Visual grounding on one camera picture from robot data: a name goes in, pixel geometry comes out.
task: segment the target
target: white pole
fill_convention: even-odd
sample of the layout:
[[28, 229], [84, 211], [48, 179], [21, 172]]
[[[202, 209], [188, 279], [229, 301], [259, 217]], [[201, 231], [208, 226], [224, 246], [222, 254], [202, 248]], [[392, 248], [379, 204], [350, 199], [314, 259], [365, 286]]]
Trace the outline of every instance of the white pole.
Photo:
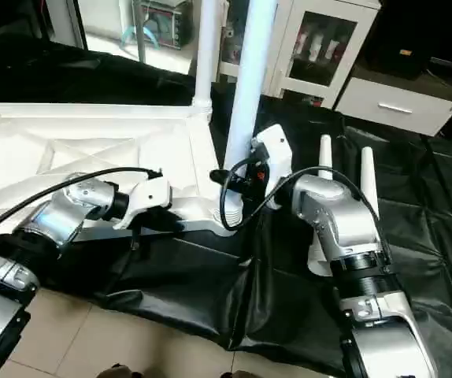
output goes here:
[[213, 80], [213, 55], [215, 51], [219, 0], [202, 0], [200, 35], [198, 41], [198, 62], [193, 105], [210, 109], [210, 90]]
[[[333, 153], [331, 145], [331, 136], [322, 135], [320, 138], [319, 165], [324, 167], [333, 167]], [[333, 174], [329, 171], [319, 171], [319, 177], [326, 180], [333, 180]], [[313, 241], [308, 249], [308, 269], [318, 276], [332, 276], [329, 262], [324, 256], [324, 251], [320, 245], [317, 233], [313, 231]]]
[[[333, 167], [333, 153], [331, 148], [331, 136], [322, 135], [320, 138], [319, 165], [323, 167]], [[333, 174], [329, 171], [319, 171], [319, 177], [333, 180]]]
[[361, 190], [371, 203], [376, 215], [378, 212], [378, 197], [376, 194], [375, 161], [371, 147], [365, 147], [361, 152]]
[[[247, 158], [268, 60], [277, 0], [250, 0], [224, 168]], [[244, 169], [237, 173], [243, 176]]]

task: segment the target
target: black cloth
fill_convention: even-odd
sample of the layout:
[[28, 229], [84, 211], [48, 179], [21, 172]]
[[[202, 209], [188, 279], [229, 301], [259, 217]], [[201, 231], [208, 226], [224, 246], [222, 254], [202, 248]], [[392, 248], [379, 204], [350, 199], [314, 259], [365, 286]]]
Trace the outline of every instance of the black cloth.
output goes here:
[[[120, 57], [0, 39], [0, 102], [187, 105], [189, 76]], [[221, 160], [232, 91], [213, 94]], [[441, 377], [452, 377], [452, 142], [262, 98], [257, 129], [283, 125], [293, 169], [318, 162], [320, 135], [335, 167], [358, 182], [361, 148], [375, 152], [381, 223]], [[343, 376], [332, 283], [306, 268], [312, 230], [266, 210], [230, 238], [210, 232], [75, 243], [46, 285], [150, 318], [228, 350]]]

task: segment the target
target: white tray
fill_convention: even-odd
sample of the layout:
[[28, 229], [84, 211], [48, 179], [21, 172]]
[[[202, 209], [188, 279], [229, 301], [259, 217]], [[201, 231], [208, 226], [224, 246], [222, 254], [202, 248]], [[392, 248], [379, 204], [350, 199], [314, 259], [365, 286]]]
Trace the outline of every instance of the white tray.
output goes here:
[[[0, 213], [70, 173], [117, 166], [161, 170], [174, 198], [217, 196], [208, 179], [217, 167], [208, 122], [193, 107], [0, 104]], [[129, 192], [145, 175], [102, 178]], [[29, 211], [1, 224], [0, 233], [11, 232]], [[88, 221], [85, 228], [110, 228], [104, 223]]]

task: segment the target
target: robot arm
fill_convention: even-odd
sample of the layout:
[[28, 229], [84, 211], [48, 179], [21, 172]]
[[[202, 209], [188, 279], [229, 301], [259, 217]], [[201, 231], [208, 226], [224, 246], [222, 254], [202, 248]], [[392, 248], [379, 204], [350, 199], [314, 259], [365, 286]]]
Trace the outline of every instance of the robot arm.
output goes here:
[[[71, 175], [67, 180], [77, 176]], [[73, 241], [85, 220], [117, 219], [115, 229], [128, 228], [140, 213], [166, 208], [171, 202], [164, 177], [138, 183], [129, 195], [114, 183], [89, 179], [56, 191], [12, 234], [0, 235], [0, 368], [30, 320], [25, 311], [48, 269]]]
[[372, 214], [343, 184], [301, 176], [292, 189], [292, 212], [316, 230], [350, 325], [342, 340], [352, 377], [435, 378], [421, 337], [389, 261]]
[[[341, 344], [348, 377], [436, 378], [435, 363], [396, 278], [388, 245], [379, 237], [373, 216], [378, 210], [371, 203], [376, 202], [372, 156], [365, 159], [370, 164], [361, 167], [361, 180], [372, 181], [372, 185], [361, 183], [362, 197], [370, 202], [366, 205], [323, 170], [331, 163], [330, 138], [324, 139], [328, 146], [324, 156], [321, 149], [320, 166], [292, 173], [292, 152], [282, 128], [275, 125], [256, 136], [253, 161], [268, 166], [269, 179], [265, 200], [249, 219], [263, 204], [272, 209], [290, 206], [295, 216], [313, 227], [326, 262], [321, 272], [334, 278], [338, 305], [347, 322]], [[319, 176], [302, 176], [308, 171]]]

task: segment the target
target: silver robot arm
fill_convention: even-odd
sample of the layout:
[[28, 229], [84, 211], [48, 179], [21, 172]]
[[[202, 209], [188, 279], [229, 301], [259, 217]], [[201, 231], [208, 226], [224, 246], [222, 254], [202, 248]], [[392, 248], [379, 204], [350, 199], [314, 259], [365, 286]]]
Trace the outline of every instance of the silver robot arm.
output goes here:
[[[81, 176], [76, 173], [67, 180]], [[129, 195], [114, 183], [89, 179], [56, 191], [24, 219], [12, 234], [0, 235], [0, 368], [30, 321], [25, 311], [49, 268], [73, 241], [85, 220], [117, 219], [130, 226], [135, 216], [165, 208], [171, 189], [164, 177], [138, 183]]]
[[436, 378], [435, 363], [365, 204], [341, 183], [304, 175], [294, 185], [291, 206], [313, 226], [330, 263], [339, 308], [350, 322], [350, 334], [342, 340], [349, 376]]

